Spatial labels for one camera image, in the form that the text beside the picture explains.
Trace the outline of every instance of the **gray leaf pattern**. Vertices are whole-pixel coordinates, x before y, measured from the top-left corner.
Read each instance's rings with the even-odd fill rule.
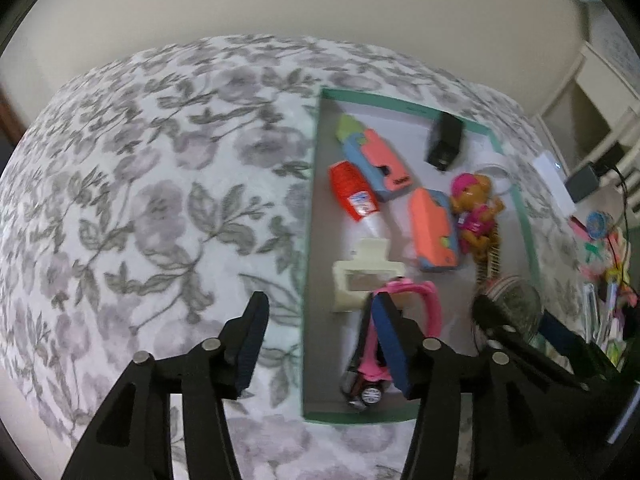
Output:
[[[78,442],[135,351],[186,352],[263,290],[255,395],[225,405],[242,477],[399,477],[411,422],[333,430],[298,413],[323,86],[438,103],[490,127],[518,168],[539,258],[553,263],[543,301],[576,326],[572,233],[531,169],[542,147],[513,100],[346,41],[247,34],[154,48],[67,82],[0,178],[0,358],[60,438]],[[184,464],[180,413],[172,456]]]

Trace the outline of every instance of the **black cable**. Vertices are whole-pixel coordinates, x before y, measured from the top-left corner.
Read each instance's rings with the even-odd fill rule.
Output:
[[[618,257],[616,256],[616,251],[613,250],[613,244],[611,243],[610,233],[607,234],[607,242],[609,242],[609,247],[611,247],[611,254],[613,254],[613,263],[616,269],[618,268]]]
[[[625,240],[626,240],[625,254],[622,257],[622,266],[624,268],[626,257],[628,255],[628,250],[629,250],[629,222],[626,217],[626,207],[628,205],[627,201],[629,198],[629,190],[626,187],[626,178],[622,175],[622,173],[620,173],[620,170],[618,169],[618,167],[613,166],[613,167],[610,167],[609,169],[615,171],[618,174],[618,176],[620,177],[620,187],[622,188],[622,207],[623,207],[622,215],[625,218]]]

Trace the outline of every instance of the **black charger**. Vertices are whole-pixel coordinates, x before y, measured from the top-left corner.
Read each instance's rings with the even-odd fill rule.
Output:
[[[443,112],[435,123],[424,160],[440,171],[447,168],[460,154],[462,130],[465,124],[456,116]]]
[[[600,187],[600,176],[596,172],[592,162],[580,170],[576,171],[564,183],[564,187],[569,192],[571,200],[577,204],[583,198],[587,198]]]

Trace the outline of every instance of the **doll hair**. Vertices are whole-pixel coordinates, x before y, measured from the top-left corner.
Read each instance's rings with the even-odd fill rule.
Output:
[[[474,174],[460,173],[451,183],[451,194],[453,198],[458,198],[467,187],[473,184],[480,184]]]

